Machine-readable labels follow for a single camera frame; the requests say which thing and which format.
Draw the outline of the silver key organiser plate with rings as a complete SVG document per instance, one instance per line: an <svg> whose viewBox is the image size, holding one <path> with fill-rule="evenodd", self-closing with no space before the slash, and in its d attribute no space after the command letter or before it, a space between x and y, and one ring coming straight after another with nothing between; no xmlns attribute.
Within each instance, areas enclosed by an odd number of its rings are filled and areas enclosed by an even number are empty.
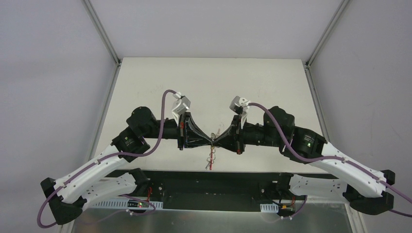
<svg viewBox="0 0 412 233"><path fill-rule="evenodd" d="M207 166L205 169L212 171L213 170L213 164L215 160L215 151L216 147L214 146L214 141L220 136L221 129L219 128L215 133L211 133L211 139L212 139L212 144L210 146L210 153L209 157L207 158Z"/></svg>

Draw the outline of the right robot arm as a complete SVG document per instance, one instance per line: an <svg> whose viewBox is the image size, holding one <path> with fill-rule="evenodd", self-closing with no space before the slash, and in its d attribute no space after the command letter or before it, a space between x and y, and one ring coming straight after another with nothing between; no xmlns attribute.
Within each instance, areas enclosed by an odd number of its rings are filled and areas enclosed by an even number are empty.
<svg viewBox="0 0 412 233"><path fill-rule="evenodd" d="M278 106L265 111L263 124L242 122L241 116L235 115L230 127L213 140L213 145L237 154L242 154L247 145L276 147L290 160L332 175L330 179L286 175L275 189L282 199L294 194L341 200L367 215L393 210L395 198L386 191L395 182L391 170L379 171L362 165L315 131L297 127L294 120L293 115Z"/></svg>

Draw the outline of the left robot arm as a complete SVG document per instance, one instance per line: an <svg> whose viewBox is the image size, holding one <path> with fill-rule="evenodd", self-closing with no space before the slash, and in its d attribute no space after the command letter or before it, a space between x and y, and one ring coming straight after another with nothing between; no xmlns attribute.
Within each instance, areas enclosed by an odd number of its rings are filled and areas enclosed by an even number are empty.
<svg viewBox="0 0 412 233"><path fill-rule="evenodd" d="M40 185L56 225L67 224L83 211L107 198L147 193L149 181L140 168L132 169L114 180L102 181L109 173L139 157L152 154L162 139L177 140L178 148L211 146L213 140L195 123L190 112L182 110L173 119L157 120L148 107L138 107L126 120L127 127L100 155L59 178L44 179Z"/></svg>

